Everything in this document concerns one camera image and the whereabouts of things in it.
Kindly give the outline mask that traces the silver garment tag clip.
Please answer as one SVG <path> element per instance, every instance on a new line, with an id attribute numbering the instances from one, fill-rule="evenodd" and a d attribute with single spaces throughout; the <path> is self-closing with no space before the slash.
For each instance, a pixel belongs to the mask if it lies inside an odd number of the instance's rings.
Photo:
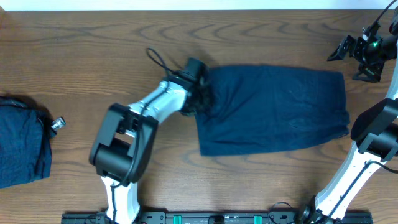
<path id="1" fill-rule="evenodd" d="M 63 128 L 66 125 L 66 121 L 62 116 L 52 121 L 51 128 L 57 132 L 59 129 Z"/>

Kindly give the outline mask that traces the dark blue shorts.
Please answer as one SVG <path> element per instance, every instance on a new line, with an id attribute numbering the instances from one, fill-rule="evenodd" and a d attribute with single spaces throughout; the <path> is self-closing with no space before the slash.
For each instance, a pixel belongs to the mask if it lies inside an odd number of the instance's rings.
<path id="1" fill-rule="evenodd" d="M 340 72 L 227 65 L 208 81 L 213 104 L 195 116 L 203 156 L 294 151 L 349 134 Z"/>

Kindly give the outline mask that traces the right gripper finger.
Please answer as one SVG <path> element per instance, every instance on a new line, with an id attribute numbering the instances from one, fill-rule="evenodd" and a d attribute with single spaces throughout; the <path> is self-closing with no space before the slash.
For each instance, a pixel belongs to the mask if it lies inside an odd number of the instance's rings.
<path id="1" fill-rule="evenodd" d="M 377 83 L 381 80 L 384 64 L 363 65 L 360 64 L 358 72 L 354 74 L 353 80 L 359 80 L 369 83 Z"/>
<path id="2" fill-rule="evenodd" d="M 343 60 L 346 54 L 351 54 L 354 46 L 356 44 L 356 39 L 350 35 L 347 35 L 336 48 L 336 50 L 327 58 L 328 62 Z"/>

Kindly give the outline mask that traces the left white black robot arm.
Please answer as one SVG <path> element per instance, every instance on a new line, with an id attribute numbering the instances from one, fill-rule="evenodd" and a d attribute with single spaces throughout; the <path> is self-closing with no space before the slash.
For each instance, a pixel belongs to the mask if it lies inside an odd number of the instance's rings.
<path id="1" fill-rule="evenodd" d="M 108 108 L 89 162 L 106 187 L 111 223 L 134 223 L 139 216 L 137 183 L 149 163 L 158 127 L 175 112 L 194 115 L 210 100 L 206 75 L 177 71 L 144 99 Z"/>

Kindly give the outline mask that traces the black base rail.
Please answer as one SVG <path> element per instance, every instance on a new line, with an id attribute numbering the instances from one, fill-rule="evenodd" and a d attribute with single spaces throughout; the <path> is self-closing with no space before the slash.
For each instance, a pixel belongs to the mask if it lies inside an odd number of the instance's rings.
<path id="1" fill-rule="evenodd" d="M 293 211 L 270 213 L 165 213 L 144 212 L 136 224 L 289 224 L 295 223 L 298 215 Z M 66 213 L 61 224 L 107 224 L 111 220 L 104 212 L 83 214 Z"/>

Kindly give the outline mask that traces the folded dark blue garment pile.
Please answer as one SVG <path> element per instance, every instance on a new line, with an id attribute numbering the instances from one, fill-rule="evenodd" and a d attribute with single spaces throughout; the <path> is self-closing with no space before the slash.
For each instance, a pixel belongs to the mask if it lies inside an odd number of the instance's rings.
<path id="1" fill-rule="evenodd" d="M 28 184 L 50 176 L 53 137 L 43 110 L 1 97 L 1 188 Z"/>

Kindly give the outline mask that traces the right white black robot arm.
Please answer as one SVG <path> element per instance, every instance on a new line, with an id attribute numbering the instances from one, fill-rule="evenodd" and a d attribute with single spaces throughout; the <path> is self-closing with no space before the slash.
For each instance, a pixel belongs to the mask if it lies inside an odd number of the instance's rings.
<path id="1" fill-rule="evenodd" d="M 388 60 L 397 60 L 397 29 L 380 37 L 371 28 L 358 38 L 345 37 L 328 57 L 329 61 L 344 59 L 345 55 L 359 62 L 355 80 L 379 82 Z M 397 72 L 386 96 L 361 113 L 351 130 L 352 145 L 349 153 L 330 180 L 300 213 L 296 223 L 369 223 L 366 215 L 347 215 L 346 210 L 367 180 L 378 169 L 393 169 L 386 162 L 397 156 Z"/>

